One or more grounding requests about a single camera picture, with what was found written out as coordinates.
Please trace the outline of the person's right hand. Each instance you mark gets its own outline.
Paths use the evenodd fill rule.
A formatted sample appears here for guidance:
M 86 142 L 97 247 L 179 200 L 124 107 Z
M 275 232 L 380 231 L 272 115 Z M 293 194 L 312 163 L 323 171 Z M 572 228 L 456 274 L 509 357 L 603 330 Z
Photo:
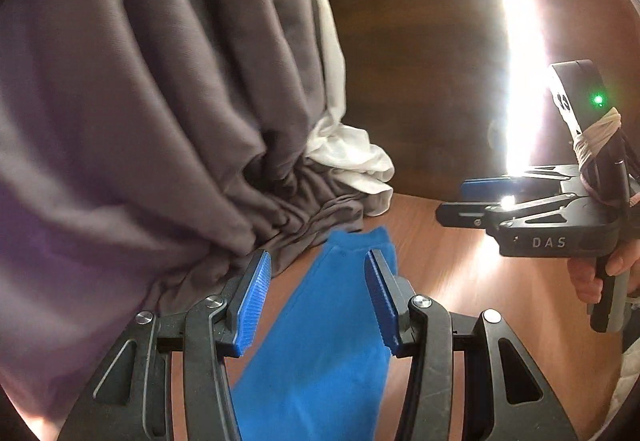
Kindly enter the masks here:
M 627 296 L 630 298 L 639 297 L 639 258 L 640 244 L 638 239 L 634 239 L 620 244 L 605 267 L 606 274 L 610 276 L 629 274 Z M 572 258 L 567 261 L 567 270 L 579 300 L 585 303 L 601 300 L 603 281 L 597 277 L 591 259 Z

